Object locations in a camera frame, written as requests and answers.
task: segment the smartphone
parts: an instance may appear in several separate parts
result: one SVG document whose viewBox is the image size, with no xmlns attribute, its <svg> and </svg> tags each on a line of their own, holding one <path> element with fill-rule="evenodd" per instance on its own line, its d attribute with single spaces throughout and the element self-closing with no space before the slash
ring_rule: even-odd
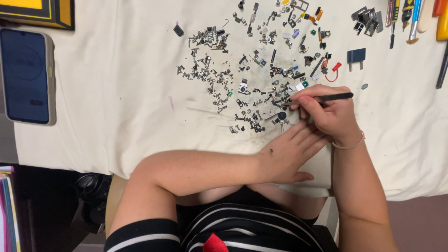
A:
<svg viewBox="0 0 448 252">
<path fill-rule="evenodd" d="M 56 122 L 53 41 L 44 33 L 0 29 L 5 112 L 13 122 Z"/>
</svg>

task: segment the woman's right hand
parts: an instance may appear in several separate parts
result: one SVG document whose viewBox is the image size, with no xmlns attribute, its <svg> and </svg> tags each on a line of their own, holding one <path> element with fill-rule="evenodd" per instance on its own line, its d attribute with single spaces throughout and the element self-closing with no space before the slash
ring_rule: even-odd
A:
<svg viewBox="0 0 448 252">
<path fill-rule="evenodd" d="M 307 114 L 310 114 L 314 118 L 317 128 L 321 132 L 333 136 L 336 144 L 343 147 L 353 146 L 362 137 L 353 110 L 353 99 L 328 101 L 325 102 L 327 107 L 322 108 L 313 98 L 347 92 L 350 92 L 348 87 L 325 85 L 307 87 L 291 97 L 291 100 L 300 102 L 300 105 L 292 105 L 291 109 L 300 107 L 302 118 L 306 118 Z"/>
</svg>

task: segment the bracelet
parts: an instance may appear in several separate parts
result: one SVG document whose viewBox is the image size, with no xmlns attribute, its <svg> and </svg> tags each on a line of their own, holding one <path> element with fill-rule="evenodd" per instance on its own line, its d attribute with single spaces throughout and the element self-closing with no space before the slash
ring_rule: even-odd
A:
<svg viewBox="0 0 448 252">
<path fill-rule="evenodd" d="M 339 146 L 339 145 L 335 144 L 335 141 L 334 141 L 334 140 L 333 140 L 333 142 L 332 142 L 332 145 L 333 145 L 336 149 L 340 149 L 340 150 L 351 150 L 351 149 L 357 147 L 359 144 L 361 144 L 361 143 L 364 141 L 364 139 L 366 139 L 366 135 L 364 135 L 364 132 L 361 131 L 361 133 L 362 133 L 362 138 L 361 138 L 361 140 L 359 140 L 359 142 L 358 142 L 357 144 L 353 145 L 353 146 L 350 146 L 350 147 L 342 147 L 342 146 Z"/>
</svg>

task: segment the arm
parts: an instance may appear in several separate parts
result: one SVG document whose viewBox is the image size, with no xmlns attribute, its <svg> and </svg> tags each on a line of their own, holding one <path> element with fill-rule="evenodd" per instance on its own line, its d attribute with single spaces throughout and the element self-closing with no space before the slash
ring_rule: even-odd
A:
<svg viewBox="0 0 448 252">
<path fill-rule="evenodd" d="M 291 99 L 301 102 L 302 117 L 310 114 L 318 129 L 332 135 L 337 145 L 349 147 L 362 138 L 353 100 L 330 101 L 322 108 L 312 98 L 344 92 L 349 89 L 315 85 Z M 386 196 L 364 142 L 351 150 L 335 149 L 333 190 L 340 216 L 341 251 L 398 251 L 389 224 Z"/>
<path fill-rule="evenodd" d="M 328 143 L 315 125 L 301 122 L 254 155 L 169 151 L 144 159 L 123 192 L 111 233 L 140 220 L 177 221 L 174 195 L 254 183 L 294 183 L 313 179 L 297 172 Z"/>
</svg>

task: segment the striped shirt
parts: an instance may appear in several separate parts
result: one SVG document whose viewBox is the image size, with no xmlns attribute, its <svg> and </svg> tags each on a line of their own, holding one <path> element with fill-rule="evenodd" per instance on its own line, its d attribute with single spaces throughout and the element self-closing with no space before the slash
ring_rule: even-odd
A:
<svg viewBox="0 0 448 252">
<path fill-rule="evenodd" d="M 215 234 L 228 251 L 323 252 L 312 229 L 279 210 L 241 204 L 218 204 L 200 213 L 186 228 L 167 219 L 131 223 L 106 241 L 105 252 L 203 252 Z"/>
</svg>

